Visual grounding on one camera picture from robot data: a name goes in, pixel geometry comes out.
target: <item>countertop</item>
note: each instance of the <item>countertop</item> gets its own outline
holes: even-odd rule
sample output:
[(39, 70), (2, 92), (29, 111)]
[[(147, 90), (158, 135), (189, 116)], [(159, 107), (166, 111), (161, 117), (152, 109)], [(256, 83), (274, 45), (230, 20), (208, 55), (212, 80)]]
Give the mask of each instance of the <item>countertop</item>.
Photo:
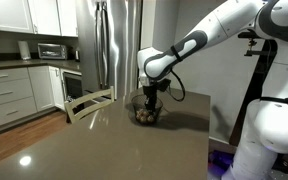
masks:
[(54, 66), (58, 68), (65, 68), (72, 71), (81, 72), (80, 63), (75, 60), (10, 60), (0, 61), (0, 69), (11, 69), (21, 67), (34, 67), (34, 66)]
[(151, 127), (134, 120), (130, 101), (141, 93), (3, 160), (0, 179), (207, 179), (210, 97), (187, 92), (176, 102), (160, 93), (164, 107)]

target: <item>drawer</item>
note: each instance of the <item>drawer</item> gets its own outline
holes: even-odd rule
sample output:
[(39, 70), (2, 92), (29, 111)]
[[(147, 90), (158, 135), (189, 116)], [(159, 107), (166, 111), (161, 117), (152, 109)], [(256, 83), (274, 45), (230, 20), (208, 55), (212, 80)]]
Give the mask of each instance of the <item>drawer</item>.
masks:
[(0, 105), (0, 125), (36, 113), (33, 97)]
[(0, 70), (0, 82), (28, 78), (27, 68)]
[(33, 96), (29, 79), (0, 83), (0, 104)]

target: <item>refrigerator handle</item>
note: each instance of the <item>refrigerator handle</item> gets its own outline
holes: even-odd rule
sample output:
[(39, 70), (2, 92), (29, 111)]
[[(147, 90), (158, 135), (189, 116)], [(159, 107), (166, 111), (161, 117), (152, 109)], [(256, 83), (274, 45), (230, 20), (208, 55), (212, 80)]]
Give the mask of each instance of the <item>refrigerator handle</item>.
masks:
[(108, 29), (108, 16), (107, 16), (107, 4), (102, 2), (102, 25), (103, 25), (103, 70), (104, 70), (104, 87), (109, 88), (108, 85), (108, 70), (109, 70), (109, 29)]
[(100, 2), (96, 2), (95, 10), (95, 48), (96, 48), (96, 65), (97, 65), (97, 77), (99, 82), (99, 88), (103, 89), (103, 69), (102, 69), (102, 20), (101, 20), (101, 6)]

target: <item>chair back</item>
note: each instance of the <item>chair back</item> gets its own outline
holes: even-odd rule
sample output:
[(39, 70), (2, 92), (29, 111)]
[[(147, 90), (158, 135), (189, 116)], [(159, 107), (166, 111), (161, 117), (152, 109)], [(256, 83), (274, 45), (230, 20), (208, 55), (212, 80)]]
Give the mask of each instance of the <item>chair back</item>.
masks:
[[(107, 99), (106, 101), (99, 102), (97, 104), (91, 105), (89, 107), (86, 107), (82, 109), (81, 111), (77, 112), (76, 114), (74, 113), (73, 109), (76, 108), (78, 105), (83, 104), (87, 101), (93, 100), (98, 97), (102, 96), (107, 96), (111, 95), (111, 99)], [(111, 86), (110, 89), (102, 90), (102, 91), (97, 91), (91, 94), (84, 95), (78, 99), (75, 99), (72, 102), (65, 102), (65, 109), (66, 112), (70, 118), (71, 123), (75, 123), (76, 121), (82, 119), (84, 116), (100, 109), (103, 108), (112, 102), (114, 102), (115, 96), (114, 96), (114, 87)]]

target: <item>stainless steel refrigerator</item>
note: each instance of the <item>stainless steel refrigerator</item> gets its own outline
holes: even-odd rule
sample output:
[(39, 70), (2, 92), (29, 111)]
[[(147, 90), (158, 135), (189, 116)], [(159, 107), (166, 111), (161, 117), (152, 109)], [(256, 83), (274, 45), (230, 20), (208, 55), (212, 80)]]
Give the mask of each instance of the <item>stainless steel refrigerator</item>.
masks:
[(115, 97), (137, 86), (141, 0), (76, 0), (84, 94), (115, 88)]

